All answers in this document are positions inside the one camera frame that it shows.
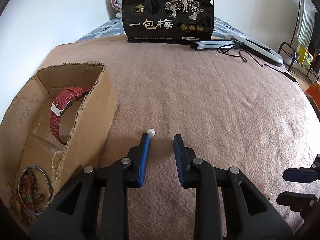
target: red watch strap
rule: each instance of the red watch strap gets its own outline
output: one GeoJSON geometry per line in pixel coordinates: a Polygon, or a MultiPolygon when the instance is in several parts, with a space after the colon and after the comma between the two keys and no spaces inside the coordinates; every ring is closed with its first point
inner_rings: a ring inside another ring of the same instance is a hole
{"type": "MultiPolygon", "coordinates": [[[[91,88],[76,88],[76,87],[70,87],[66,90],[62,91],[54,100],[53,104],[59,109],[63,110],[68,102],[74,102],[78,99],[84,97],[86,94],[90,92],[91,88]]],[[[52,134],[55,136],[55,138],[62,144],[66,145],[67,143],[64,143],[61,141],[59,136],[59,124],[60,124],[61,116],[57,116],[54,112],[51,112],[50,116],[50,128],[52,134]]]]}

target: black package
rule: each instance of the black package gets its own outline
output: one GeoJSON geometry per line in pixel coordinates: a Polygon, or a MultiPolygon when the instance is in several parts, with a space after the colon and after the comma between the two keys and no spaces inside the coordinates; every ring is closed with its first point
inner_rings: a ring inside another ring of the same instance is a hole
{"type": "Polygon", "coordinates": [[[189,44],[210,40],[214,0],[122,0],[128,41],[189,44]]]}

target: silver buckle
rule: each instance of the silver buckle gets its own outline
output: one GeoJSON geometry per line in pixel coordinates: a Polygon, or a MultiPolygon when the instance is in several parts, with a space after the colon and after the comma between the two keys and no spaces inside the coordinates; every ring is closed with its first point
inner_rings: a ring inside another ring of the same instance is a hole
{"type": "Polygon", "coordinates": [[[56,116],[62,116],[63,113],[64,113],[70,106],[72,106],[72,103],[73,103],[72,101],[69,101],[69,102],[64,106],[64,108],[63,108],[62,110],[60,110],[59,108],[57,108],[57,105],[58,105],[58,104],[55,105],[54,103],[52,103],[52,105],[51,105],[51,111],[54,112],[56,116]]]}

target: black power cord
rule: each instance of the black power cord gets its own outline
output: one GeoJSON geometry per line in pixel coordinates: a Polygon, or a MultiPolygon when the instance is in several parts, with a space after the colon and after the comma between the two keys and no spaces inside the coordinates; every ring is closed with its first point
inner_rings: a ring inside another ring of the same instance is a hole
{"type": "Polygon", "coordinates": [[[248,62],[247,59],[246,59],[244,56],[241,55],[241,52],[245,52],[245,53],[247,53],[256,63],[258,63],[258,65],[259,65],[260,67],[268,66],[269,68],[272,68],[273,70],[282,73],[282,74],[285,75],[287,78],[289,78],[289,79],[292,80],[293,82],[296,82],[296,83],[299,85],[299,83],[297,82],[297,80],[296,80],[292,75],[290,75],[289,73],[284,72],[284,71],[281,71],[281,70],[278,70],[278,69],[276,69],[276,68],[274,68],[274,67],[271,67],[271,66],[268,65],[268,64],[263,64],[263,65],[261,65],[260,62],[259,62],[256,58],[254,58],[249,52],[245,51],[244,49],[239,50],[239,55],[227,54],[227,52],[229,52],[231,49],[237,49],[237,48],[239,48],[239,47],[242,46],[242,45],[244,45],[243,42],[236,42],[236,43],[235,43],[232,47],[230,47],[230,48],[224,48],[224,47],[230,46],[230,45],[222,45],[222,46],[220,46],[220,47],[218,48],[217,51],[218,51],[219,53],[228,55],[228,56],[230,56],[230,57],[239,57],[239,58],[241,58],[241,59],[243,60],[243,62],[247,63],[247,62],[248,62]]]}

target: white wall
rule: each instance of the white wall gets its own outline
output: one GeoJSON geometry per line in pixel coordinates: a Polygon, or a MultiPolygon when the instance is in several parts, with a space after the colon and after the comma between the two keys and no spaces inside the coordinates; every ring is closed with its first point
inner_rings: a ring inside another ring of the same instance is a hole
{"type": "Polygon", "coordinates": [[[0,16],[0,121],[55,46],[78,40],[115,13],[110,0],[10,0],[0,16]]]}
{"type": "Polygon", "coordinates": [[[215,0],[214,15],[278,50],[291,41],[299,0],[215,0]]]}

